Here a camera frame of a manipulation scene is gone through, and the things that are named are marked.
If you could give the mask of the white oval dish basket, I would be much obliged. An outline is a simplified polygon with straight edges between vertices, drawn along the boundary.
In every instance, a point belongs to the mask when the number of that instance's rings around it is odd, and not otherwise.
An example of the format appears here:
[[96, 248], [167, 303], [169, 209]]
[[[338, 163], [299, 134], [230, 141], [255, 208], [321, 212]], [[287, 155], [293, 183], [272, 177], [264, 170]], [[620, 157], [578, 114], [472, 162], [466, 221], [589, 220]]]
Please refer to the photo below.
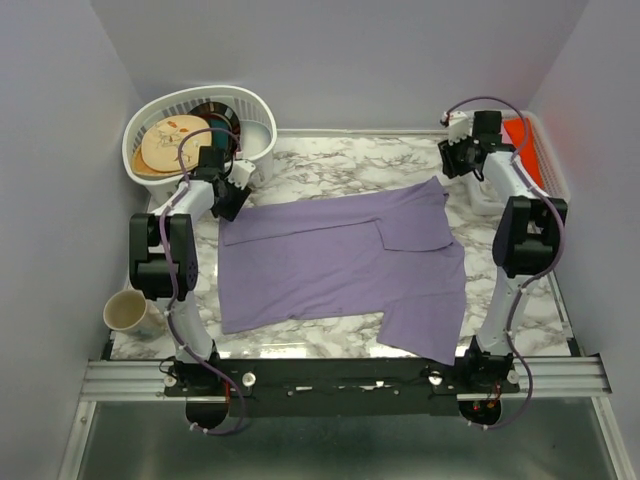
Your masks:
[[129, 121], [122, 140], [122, 161], [127, 175], [146, 188], [158, 203], [166, 201], [176, 190], [179, 175], [166, 178], [141, 177], [131, 171], [131, 159], [140, 148], [146, 131], [170, 116], [187, 114], [195, 106], [217, 101], [230, 106], [241, 124], [240, 158], [253, 162], [256, 170], [250, 184], [262, 186], [273, 176], [273, 149], [277, 140], [275, 117], [266, 102], [256, 93], [232, 85], [207, 85], [179, 90], [159, 97], [142, 107]]

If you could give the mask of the white rectangular tray basket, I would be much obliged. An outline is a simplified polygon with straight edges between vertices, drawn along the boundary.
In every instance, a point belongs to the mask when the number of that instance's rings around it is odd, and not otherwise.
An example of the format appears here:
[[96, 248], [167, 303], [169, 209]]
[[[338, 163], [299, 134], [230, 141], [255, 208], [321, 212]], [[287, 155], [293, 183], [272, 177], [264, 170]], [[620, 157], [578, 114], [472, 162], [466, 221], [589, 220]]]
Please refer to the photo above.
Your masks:
[[[524, 117], [529, 121], [531, 133], [526, 151], [535, 153], [535, 161], [527, 162], [525, 168], [529, 173], [534, 172], [532, 178], [552, 197], [563, 198], [570, 202], [571, 194], [565, 180], [558, 157], [549, 141], [539, 119], [531, 112], [524, 111]], [[505, 200], [500, 201], [495, 191], [495, 183], [486, 178], [480, 183], [472, 174], [463, 177], [469, 194], [471, 209], [482, 216], [497, 216], [502, 214]]]

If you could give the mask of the purple t shirt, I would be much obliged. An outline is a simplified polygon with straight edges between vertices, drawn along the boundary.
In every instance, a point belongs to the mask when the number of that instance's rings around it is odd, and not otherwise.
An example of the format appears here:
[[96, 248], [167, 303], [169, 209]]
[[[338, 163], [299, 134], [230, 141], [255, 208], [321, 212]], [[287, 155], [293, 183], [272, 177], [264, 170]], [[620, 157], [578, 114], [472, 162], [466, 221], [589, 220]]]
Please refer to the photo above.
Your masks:
[[222, 331], [378, 312], [379, 343], [452, 364], [466, 273], [447, 198], [433, 178], [395, 190], [247, 208], [221, 221]]

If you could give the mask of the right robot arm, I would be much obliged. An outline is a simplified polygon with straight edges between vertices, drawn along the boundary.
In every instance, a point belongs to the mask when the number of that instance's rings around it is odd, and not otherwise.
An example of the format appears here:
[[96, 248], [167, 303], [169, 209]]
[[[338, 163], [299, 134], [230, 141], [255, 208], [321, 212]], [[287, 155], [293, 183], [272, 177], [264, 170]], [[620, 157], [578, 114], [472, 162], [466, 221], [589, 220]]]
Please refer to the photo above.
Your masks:
[[549, 196], [526, 170], [518, 146], [502, 138], [499, 111], [446, 111], [441, 124], [447, 138], [438, 144], [448, 178], [473, 176], [489, 181], [504, 202], [492, 244], [496, 285], [485, 321], [463, 359], [456, 364], [462, 384], [480, 392], [509, 377], [517, 357], [515, 334], [528, 297], [558, 263], [564, 248], [567, 203]]

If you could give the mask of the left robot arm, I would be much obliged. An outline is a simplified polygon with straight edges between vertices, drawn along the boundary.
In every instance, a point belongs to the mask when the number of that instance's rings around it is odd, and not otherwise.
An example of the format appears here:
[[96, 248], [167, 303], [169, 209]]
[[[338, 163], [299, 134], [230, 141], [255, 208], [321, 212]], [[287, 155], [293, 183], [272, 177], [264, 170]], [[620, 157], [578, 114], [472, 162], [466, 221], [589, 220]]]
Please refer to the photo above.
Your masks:
[[215, 365], [215, 341], [206, 332], [195, 299], [199, 275], [195, 224], [209, 213], [232, 222], [251, 188], [232, 174], [243, 173], [230, 147], [199, 149], [198, 165], [178, 183], [161, 206], [129, 222], [129, 279], [166, 318], [176, 360], [193, 364], [187, 382], [201, 395], [214, 393], [222, 380]]

